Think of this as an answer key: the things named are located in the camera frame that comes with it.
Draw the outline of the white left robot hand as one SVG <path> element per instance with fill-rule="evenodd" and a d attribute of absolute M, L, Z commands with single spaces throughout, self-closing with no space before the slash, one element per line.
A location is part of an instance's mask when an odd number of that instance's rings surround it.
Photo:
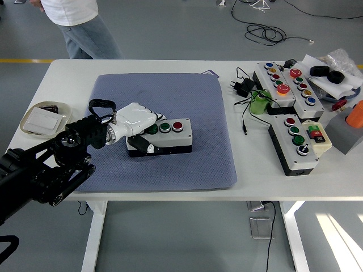
<path fill-rule="evenodd" d="M 163 149 L 150 143 L 141 133 L 165 119 L 163 114 L 154 113 L 139 103 L 130 103 L 113 114 L 107 125 L 106 144 L 112 145 L 126 137 L 130 146 L 144 154 L 161 154 Z"/>

